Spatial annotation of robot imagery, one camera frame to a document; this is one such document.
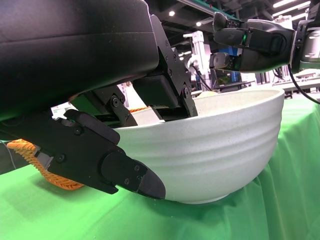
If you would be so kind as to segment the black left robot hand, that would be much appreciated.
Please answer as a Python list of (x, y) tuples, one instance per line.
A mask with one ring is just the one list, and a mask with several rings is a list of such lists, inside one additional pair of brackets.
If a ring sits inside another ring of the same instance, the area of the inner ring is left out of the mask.
[(3, 0), (0, 137), (26, 140), (50, 173), (108, 194), (164, 199), (161, 179), (119, 147), (137, 123), (132, 82), (166, 122), (197, 116), (178, 52), (143, 0)]

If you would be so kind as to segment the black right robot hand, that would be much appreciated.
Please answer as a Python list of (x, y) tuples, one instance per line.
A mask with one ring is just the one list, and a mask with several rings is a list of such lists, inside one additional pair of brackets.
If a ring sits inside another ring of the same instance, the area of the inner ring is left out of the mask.
[(290, 63), (296, 35), (293, 29), (268, 20), (228, 19), (220, 12), (214, 13), (212, 28), (216, 43), (241, 49), (241, 53), (213, 53), (209, 61), (211, 69), (262, 73)]

